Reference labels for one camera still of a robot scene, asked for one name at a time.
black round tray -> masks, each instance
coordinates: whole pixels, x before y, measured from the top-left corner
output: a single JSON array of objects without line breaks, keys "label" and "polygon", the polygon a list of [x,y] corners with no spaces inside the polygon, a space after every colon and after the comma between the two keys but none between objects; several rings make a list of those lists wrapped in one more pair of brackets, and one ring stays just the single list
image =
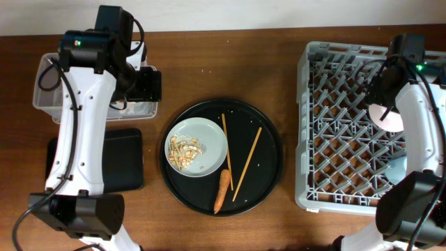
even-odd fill
[{"label": "black round tray", "polygon": [[[167,162],[164,143],[167,134],[180,121],[201,117],[216,122],[223,128],[222,113],[226,117],[228,145],[231,154],[233,188],[228,188],[223,207],[216,216],[243,213],[259,205],[279,181],[283,168],[283,149],[280,136],[271,121],[255,107],[245,102],[229,99],[208,100],[184,111],[167,128],[160,148],[161,173],[174,196],[184,205],[200,213],[214,215],[220,173],[227,169],[227,160],[212,174],[190,178],[179,174]],[[262,132],[252,154],[236,200],[232,202],[238,181],[259,127]]]}]

white plate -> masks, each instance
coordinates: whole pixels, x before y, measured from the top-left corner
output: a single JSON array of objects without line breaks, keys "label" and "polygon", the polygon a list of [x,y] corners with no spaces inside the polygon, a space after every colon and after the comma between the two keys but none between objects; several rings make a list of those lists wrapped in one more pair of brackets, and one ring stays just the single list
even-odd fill
[{"label": "white plate", "polygon": [[[198,143],[204,146],[204,154],[198,154],[194,161],[187,169],[179,170],[177,166],[170,163],[167,156],[169,155],[170,139],[173,136],[185,135],[198,139]],[[181,121],[176,124],[167,135],[166,142],[164,144],[164,153],[167,158],[167,162],[177,172],[184,176],[189,177],[202,177],[212,174],[217,170],[224,159],[226,158],[226,152],[228,151],[228,142],[223,130],[214,122],[209,119],[203,118],[190,118]]]}]

wire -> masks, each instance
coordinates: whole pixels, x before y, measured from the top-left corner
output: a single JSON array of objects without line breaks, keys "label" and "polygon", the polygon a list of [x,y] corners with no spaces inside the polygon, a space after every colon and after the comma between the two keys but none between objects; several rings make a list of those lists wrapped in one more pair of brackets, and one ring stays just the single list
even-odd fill
[{"label": "wire", "polygon": [[57,82],[54,86],[51,86],[49,88],[45,88],[42,86],[42,79],[43,77],[49,72],[49,70],[51,70],[52,68],[54,68],[54,65],[49,65],[46,69],[43,70],[42,74],[40,74],[39,79],[37,81],[37,85],[39,86],[40,89],[42,89],[43,91],[53,91],[55,90],[57,87],[59,87],[61,85],[61,74],[59,71],[57,71],[57,74],[59,75],[57,77]]},{"label": "wire", "polygon": [[[445,128],[443,127],[443,122],[441,121],[440,114],[438,113],[438,107],[437,107],[437,105],[435,103],[435,100],[433,98],[431,87],[429,86],[429,83],[427,82],[426,77],[423,76],[423,74],[420,71],[418,71],[415,68],[415,66],[412,63],[410,63],[408,60],[406,60],[406,62],[408,62],[408,65],[410,67],[412,67],[412,69],[416,72],[416,74],[418,76],[420,76],[420,78],[422,79],[422,81],[423,81],[423,83],[424,83],[424,85],[426,87],[426,90],[427,90],[427,93],[428,93],[428,96],[429,96],[429,100],[431,102],[431,106],[432,106],[432,109],[433,109],[433,113],[435,114],[435,117],[436,117],[436,120],[437,120],[437,123],[438,123],[438,127],[440,128],[441,139],[443,141],[443,155],[446,156],[446,146],[444,145],[446,143],[446,132],[445,132]],[[420,232],[421,232],[421,230],[423,228],[424,223],[426,223],[428,217],[430,216],[430,214],[434,210],[435,205],[437,204],[437,201],[440,199],[440,196],[443,193],[443,190],[445,189],[445,186],[446,186],[446,168],[445,168],[443,163],[441,163],[441,165],[443,165],[443,173],[442,173],[442,176],[441,176],[440,187],[439,187],[439,189],[437,189],[435,191],[435,194],[433,195],[431,203],[424,209],[423,215],[422,215],[420,221],[418,222],[414,232],[412,233],[412,236],[410,237],[409,245],[407,247],[407,251],[411,251],[412,250],[413,246],[415,245],[415,241],[417,240],[418,236],[420,235]]]},{"label": "wire", "polygon": [[78,122],[77,122],[77,102],[76,102],[75,94],[71,88],[71,85],[68,82],[67,77],[63,73],[63,71],[59,65],[59,62],[54,58],[51,59],[51,62],[53,63],[52,64],[53,67],[55,67],[57,69],[57,71],[58,71],[59,75],[61,76],[63,82],[65,83],[68,93],[70,94],[70,97],[71,97],[72,112],[73,112],[73,120],[72,120],[73,125],[72,125],[70,157],[68,158],[68,164],[67,164],[67,167],[65,170],[65,174],[60,178],[61,181],[59,182],[59,184],[46,197],[42,198],[40,201],[36,202],[33,206],[28,208],[28,210],[23,212],[23,214],[21,214],[21,216],[15,222],[14,227],[13,227],[12,238],[13,238],[14,247],[17,251],[23,251],[23,249],[22,249],[22,247],[20,247],[19,241],[17,239],[17,230],[19,229],[20,223],[22,223],[22,221],[25,219],[25,217],[28,216],[30,213],[34,212],[35,210],[39,209],[41,206],[45,205],[63,187],[63,185],[65,185],[66,181],[70,179],[71,167],[72,167],[73,161],[75,159],[76,141],[77,141],[77,124],[78,124]]},{"label": "wire", "polygon": [[106,251],[106,250],[105,250],[104,248],[102,248],[99,244],[85,245],[84,247],[77,248],[77,249],[75,249],[75,250],[73,250],[73,251],[82,251],[82,250],[87,250],[87,249],[89,249],[89,248],[97,248],[97,249],[99,249],[100,251]]},{"label": "wire", "polygon": [[133,22],[135,24],[137,24],[137,26],[138,26],[139,34],[141,35],[141,40],[139,41],[139,44],[138,44],[138,46],[136,48],[134,48],[133,50],[130,50],[130,54],[128,56],[135,55],[139,51],[139,49],[141,48],[142,43],[144,43],[144,30],[142,29],[141,24],[136,19],[133,19]]}]

white wall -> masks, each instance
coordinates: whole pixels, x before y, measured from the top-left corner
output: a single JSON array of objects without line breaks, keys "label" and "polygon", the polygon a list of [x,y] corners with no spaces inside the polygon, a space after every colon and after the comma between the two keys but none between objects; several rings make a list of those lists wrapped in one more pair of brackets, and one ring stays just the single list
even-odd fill
[{"label": "white wall", "polygon": [[0,36],[93,28],[100,4],[146,31],[446,23],[446,0],[0,0]]}]

clear plastic container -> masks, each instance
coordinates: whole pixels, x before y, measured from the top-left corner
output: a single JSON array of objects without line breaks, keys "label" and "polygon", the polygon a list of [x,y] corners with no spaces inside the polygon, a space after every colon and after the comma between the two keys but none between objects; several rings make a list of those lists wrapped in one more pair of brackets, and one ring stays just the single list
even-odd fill
[{"label": "clear plastic container", "polygon": [[[33,106],[36,109],[48,113],[55,123],[60,123],[62,116],[62,85],[53,91],[42,91],[38,86],[38,78],[40,74],[51,64],[50,58],[59,59],[57,53],[48,53],[42,56],[40,60],[39,69],[36,75],[36,83],[34,84]],[[49,87],[54,85],[57,80],[57,72],[51,69],[42,79],[42,86]],[[156,116],[158,108],[157,102],[129,102],[127,109],[118,111],[109,108],[107,112],[107,121],[127,121],[136,119],[151,119]]]}]

